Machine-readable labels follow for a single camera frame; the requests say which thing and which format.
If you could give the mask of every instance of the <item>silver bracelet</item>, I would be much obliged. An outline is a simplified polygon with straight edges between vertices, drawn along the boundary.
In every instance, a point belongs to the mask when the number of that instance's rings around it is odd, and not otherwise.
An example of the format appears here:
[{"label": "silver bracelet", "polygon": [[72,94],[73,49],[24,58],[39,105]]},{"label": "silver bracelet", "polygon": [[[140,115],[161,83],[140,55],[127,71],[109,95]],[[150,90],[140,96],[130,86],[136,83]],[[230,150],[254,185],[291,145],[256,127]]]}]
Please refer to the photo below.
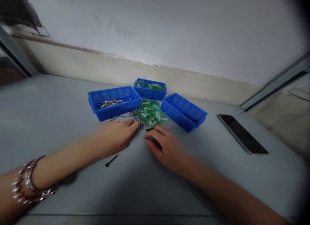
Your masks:
[{"label": "silver bracelet", "polygon": [[[15,181],[12,183],[12,186],[14,186],[12,192],[13,192],[13,199],[18,199],[17,202],[23,203],[23,204],[31,204],[33,202],[37,201],[43,201],[45,200],[48,196],[53,195],[57,191],[57,187],[52,187],[46,190],[40,190],[36,188],[31,179],[32,171],[36,167],[36,163],[42,159],[44,156],[41,156],[40,158],[36,160],[29,161],[28,163],[24,164],[21,168],[21,170],[18,172]],[[27,187],[34,193],[41,194],[36,197],[29,197],[26,196],[22,191],[22,186],[21,183],[23,181],[23,174],[25,173],[25,182]]]}]

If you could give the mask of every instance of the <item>forearm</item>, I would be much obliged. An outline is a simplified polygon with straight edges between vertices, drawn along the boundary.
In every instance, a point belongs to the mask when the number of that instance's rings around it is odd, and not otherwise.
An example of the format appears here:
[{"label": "forearm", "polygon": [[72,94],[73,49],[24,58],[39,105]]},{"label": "forearm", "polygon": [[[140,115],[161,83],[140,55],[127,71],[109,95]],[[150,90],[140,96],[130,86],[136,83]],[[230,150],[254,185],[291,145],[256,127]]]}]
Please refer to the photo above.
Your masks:
[{"label": "forearm", "polygon": [[[47,189],[60,180],[90,164],[94,160],[87,153],[88,146],[85,140],[75,142],[38,161],[32,173],[33,184],[39,189]],[[21,168],[17,168],[0,176],[0,224],[9,224],[17,215],[28,207],[28,204],[13,199],[13,186],[15,177]],[[29,190],[23,180],[22,192],[30,197],[36,196]]]},{"label": "forearm", "polygon": [[190,159],[183,177],[199,187],[232,224],[289,224],[260,200],[209,167]]}]

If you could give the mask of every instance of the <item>blue plastic bin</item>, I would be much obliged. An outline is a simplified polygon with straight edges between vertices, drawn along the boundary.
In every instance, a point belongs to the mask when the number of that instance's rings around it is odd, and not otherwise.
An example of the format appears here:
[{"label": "blue plastic bin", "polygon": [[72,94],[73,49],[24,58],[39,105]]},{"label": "blue plastic bin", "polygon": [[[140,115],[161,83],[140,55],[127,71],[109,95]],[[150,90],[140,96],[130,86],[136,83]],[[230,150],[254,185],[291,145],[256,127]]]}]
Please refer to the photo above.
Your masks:
[{"label": "blue plastic bin", "polygon": [[[112,97],[117,100],[123,100],[123,103],[103,109],[99,107],[98,103],[113,100]],[[89,105],[100,122],[139,108],[141,101],[142,98],[131,86],[92,91],[88,93]]]},{"label": "blue plastic bin", "polygon": [[158,100],[158,101],[162,101],[167,93],[167,87],[165,83],[162,82],[157,82],[157,81],[152,81],[152,80],[145,80],[145,79],[140,79],[138,78],[135,83],[139,80],[144,80],[144,82],[146,83],[156,83],[159,85],[164,85],[165,86],[165,91],[159,91],[159,90],[154,90],[154,89],[147,89],[147,88],[141,88],[141,87],[136,87],[134,86],[134,89],[139,93],[139,95],[142,98],[146,98],[146,99],[152,99],[152,100]]},{"label": "blue plastic bin", "polygon": [[[208,114],[177,93],[164,98],[160,108],[188,133],[198,128],[204,122]],[[197,122],[193,122],[186,117],[185,114],[191,119],[197,120]]]}]

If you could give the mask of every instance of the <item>wall baseboard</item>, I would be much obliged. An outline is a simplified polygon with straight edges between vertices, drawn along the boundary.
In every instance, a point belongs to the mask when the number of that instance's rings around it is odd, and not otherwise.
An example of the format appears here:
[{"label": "wall baseboard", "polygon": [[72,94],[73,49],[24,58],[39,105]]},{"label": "wall baseboard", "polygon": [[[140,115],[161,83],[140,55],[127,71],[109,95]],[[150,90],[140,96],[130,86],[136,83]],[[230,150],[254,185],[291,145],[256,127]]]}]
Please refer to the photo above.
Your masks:
[{"label": "wall baseboard", "polygon": [[80,49],[14,38],[39,72],[119,86],[137,78],[165,82],[168,94],[241,105],[261,87],[221,77],[92,53]]}]

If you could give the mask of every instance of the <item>white table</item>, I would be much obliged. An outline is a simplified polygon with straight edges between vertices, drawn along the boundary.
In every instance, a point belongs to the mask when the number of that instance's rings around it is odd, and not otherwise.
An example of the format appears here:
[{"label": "white table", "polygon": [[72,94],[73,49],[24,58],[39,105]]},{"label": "white table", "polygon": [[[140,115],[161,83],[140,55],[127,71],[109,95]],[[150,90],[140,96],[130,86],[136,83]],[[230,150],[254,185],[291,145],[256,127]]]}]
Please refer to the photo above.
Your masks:
[{"label": "white table", "polygon": [[[0,173],[91,133],[100,123],[89,91],[115,85],[37,75],[0,88]],[[306,163],[237,106],[189,99],[208,112],[190,134],[164,123],[193,157],[211,165],[286,218],[298,215]],[[233,115],[270,153],[248,155],[216,117]],[[130,146],[65,180],[18,224],[217,224],[219,210],[193,185],[162,166],[140,130]]]}]

